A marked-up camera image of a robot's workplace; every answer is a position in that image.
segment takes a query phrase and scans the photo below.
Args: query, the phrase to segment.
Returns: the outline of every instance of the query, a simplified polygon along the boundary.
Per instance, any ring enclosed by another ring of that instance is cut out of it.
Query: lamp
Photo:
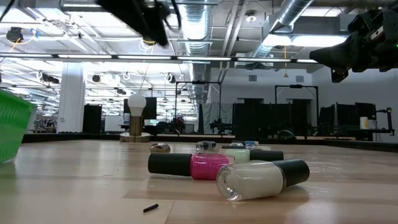
[[[141,136],[142,111],[147,105],[147,100],[141,94],[133,94],[127,101],[130,107],[130,136]]]

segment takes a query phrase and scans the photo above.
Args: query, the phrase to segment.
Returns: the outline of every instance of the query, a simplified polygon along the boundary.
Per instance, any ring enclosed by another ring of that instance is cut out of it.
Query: table surface
[[[214,181],[148,173],[152,143],[23,144],[0,164],[0,223],[398,223],[398,154],[270,145],[307,161],[309,180],[276,197],[227,202]]]

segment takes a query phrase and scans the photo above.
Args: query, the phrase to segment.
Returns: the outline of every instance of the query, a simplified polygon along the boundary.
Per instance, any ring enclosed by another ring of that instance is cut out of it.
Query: green plastic bin
[[[0,162],[13,159],[34,105],[0,90]]]

